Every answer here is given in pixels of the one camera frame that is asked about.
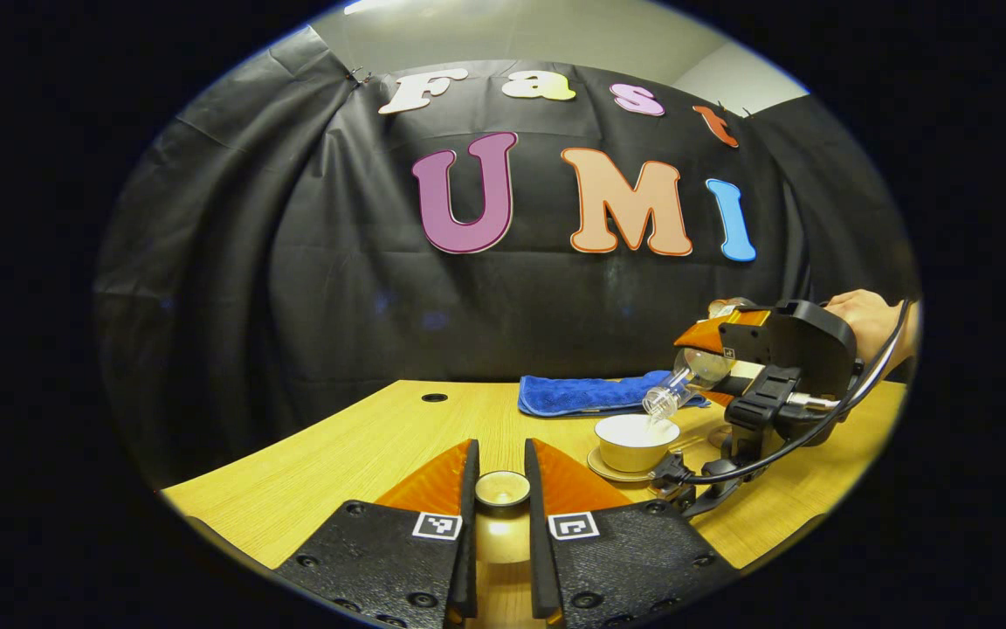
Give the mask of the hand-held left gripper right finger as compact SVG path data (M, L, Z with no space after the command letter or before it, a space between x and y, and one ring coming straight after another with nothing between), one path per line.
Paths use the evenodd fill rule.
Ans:
M634 501L527 439L532 609L548 629L648 629L740 572L663 499Z

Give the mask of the clear glass water bottle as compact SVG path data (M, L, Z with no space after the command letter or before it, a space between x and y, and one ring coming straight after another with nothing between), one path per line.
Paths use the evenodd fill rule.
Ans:
M746 298L711 302L706 318L695 322L675 340L674 365L668 375L643 397L648 425L673 418L675 411L692 397L713 390L731 374L737 359L733 350L722 346L723 323L742 322L757 327L765 318L765 308Z

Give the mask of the cream saucer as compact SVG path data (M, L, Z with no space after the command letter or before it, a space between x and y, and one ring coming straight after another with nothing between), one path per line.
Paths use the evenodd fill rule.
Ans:
M650 483L663 462L686 461L681 450L658 447L595 446L586 454L589 468L607 480L622 483Z

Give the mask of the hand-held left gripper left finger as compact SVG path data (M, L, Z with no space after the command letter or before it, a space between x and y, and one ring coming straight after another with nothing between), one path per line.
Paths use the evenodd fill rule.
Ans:
M371 624L450 629L478 613L479 442L463 439L375 501L344 501L277 576Z

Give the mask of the black backdrop cloth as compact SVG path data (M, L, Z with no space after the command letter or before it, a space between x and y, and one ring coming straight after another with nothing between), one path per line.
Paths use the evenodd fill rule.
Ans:
M813 96L750 118L472 60L382 114L322 41L257 53L145 151L94 282L114 417L167 488L399 381L670 366L727 297L920 297L886 184ZM664 108L627 111L615 85Z

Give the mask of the blue folded towel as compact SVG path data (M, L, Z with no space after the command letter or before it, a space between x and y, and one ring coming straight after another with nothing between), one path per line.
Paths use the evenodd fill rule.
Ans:
M522 413L540 418L620 414L670 418L686 405L708 406L704 394L718 382L718 378L706 377L688 368L655 370L619 381L523 376L518 407Z

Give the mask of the cream teacup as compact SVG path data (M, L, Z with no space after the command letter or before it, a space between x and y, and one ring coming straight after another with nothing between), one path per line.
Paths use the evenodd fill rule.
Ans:
M670 419L647 414L623 414L600 419L595 425L604 463L622 473L648 473L681 437L681 427Z

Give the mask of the cream teacup lid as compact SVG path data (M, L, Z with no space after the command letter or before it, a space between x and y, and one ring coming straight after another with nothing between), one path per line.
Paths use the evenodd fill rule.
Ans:
M531 483L516 471L480 475L474 487L478 559L490 564L530 560Z

